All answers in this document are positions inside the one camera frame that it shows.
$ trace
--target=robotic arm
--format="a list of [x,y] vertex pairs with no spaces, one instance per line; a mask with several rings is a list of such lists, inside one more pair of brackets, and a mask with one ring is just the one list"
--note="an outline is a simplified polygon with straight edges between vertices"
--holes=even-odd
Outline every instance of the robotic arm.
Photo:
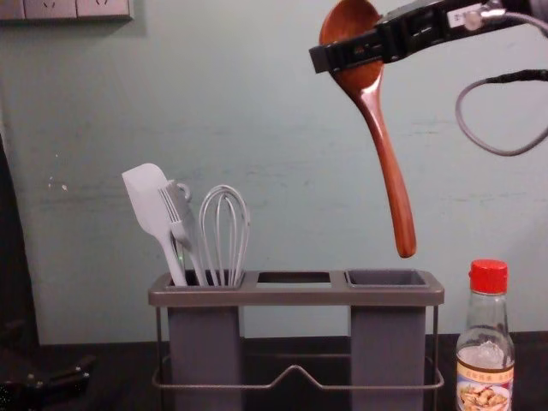
[[[381,17],[373,30],[353,39],[310,49],[316,73],[351,69],[382,60],[393,63],[434,45],[528,23],[548,37],[548,0],[416,0]],[[456,120],[461,131],[476,145],[498,156],[528,152],[548,137],[548,128],[525,146],[500,150],[486,144],[464,122],[462,101],[484,84],[513,81],[548,81],[548,70],[523,70],[475,81],[456,100]]]

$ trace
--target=electrical outlet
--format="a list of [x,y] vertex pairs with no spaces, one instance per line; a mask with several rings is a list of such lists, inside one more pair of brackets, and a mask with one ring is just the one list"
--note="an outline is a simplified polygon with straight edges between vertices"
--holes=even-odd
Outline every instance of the electrical outlet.
[[78,17],[130,19],[129,0],[76,0]]
[[25,0],[25,13],[29,20],[75,19],[76,0]]
[[0,0],[0,21],[23,20],[24,18],[23,0]]

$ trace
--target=dark countertop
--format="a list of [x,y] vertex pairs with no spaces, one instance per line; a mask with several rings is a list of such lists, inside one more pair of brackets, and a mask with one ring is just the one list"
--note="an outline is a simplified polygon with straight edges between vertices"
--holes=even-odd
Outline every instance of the dark countertop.
[[[513,335],[516,348],[515,391],[513,411],[545,411],[548,409],[548,332],[529,332]],[[440,336],[439,368],[445,378],[445,386],[439,391],[438,410],[454,409],[455,400],[455,350],[456,336]],[[344,353],[348,339],[325,338],[278,338],[272,340],[247,340],[246,353],[271,352],[333,352]],[[47,411],[159,411],[158,393],[151,385],[153,370],[157,365],[154,342],[47,346],[32,355],[33,364],[44,371],[71,366],[85,354],[98,357],[87,393],[81,399],[46,408]],[[335,358],[307,360],[307,369],[316,370],[314,376],[325,384],[334,384],[348,378],[348,359]],[[270,382],[266,374],[279,369],[268,356],[246,359],[247,375]],[[253,394],[247,399],[247,409],[332,411],[348,408],[345,394],[315,396],[314,388],[301,376],[290,376],[269,396]]]

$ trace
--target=utensil holder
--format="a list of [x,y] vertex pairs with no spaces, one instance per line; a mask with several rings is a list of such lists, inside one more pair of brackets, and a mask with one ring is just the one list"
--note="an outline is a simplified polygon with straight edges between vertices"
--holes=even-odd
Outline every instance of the utensil holder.
[[[352,411],[422,411],[425,391],[432,392],[435,410],[444,383],[438,370],[443,302],[442,285],[416,270],[247,271],[234,288],[175,287],[164,275],[149,290],[158,327],[154,384],[161,401],[164,391],[175,393],[176,411],[243,411],[246,391],[272,390],[293,373],[318,390],[348,392]],[[297,360],[267,384],[242,375],[238,307],[334,305],[350,307],[351,384],[323,384]],[[434,311],[431,384],[425,384],[426,307]],[[168,310],[172,384],[162,380],[162,308]]]

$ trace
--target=light blue wall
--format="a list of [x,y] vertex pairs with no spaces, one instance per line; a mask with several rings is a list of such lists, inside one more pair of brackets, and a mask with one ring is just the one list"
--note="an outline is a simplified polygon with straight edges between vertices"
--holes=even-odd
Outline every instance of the light blue wall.
[[[441,331],[457,332],[469,261],[506,259],[510,326],[548,329],[548,145],[495,158],[453,115],[473,80],[546,67],[546,41],[518,27],[386,67],[384,113],[419,243],[400,260],[370,134],[308,56],[333,4],[137,0],[127,25],[0,29],[3,117],[44,343],[153,339],[146,291],[166,264],[120,177],[144,162],[195,199],[220,182],[243,192],[247,268],[428,270],[446,288]],[[476,92],[466,114],[511,147],[545,127],[547,108],[544,85],[521,84]],[[346,331],[344,310],[257,315],[248,335]]]

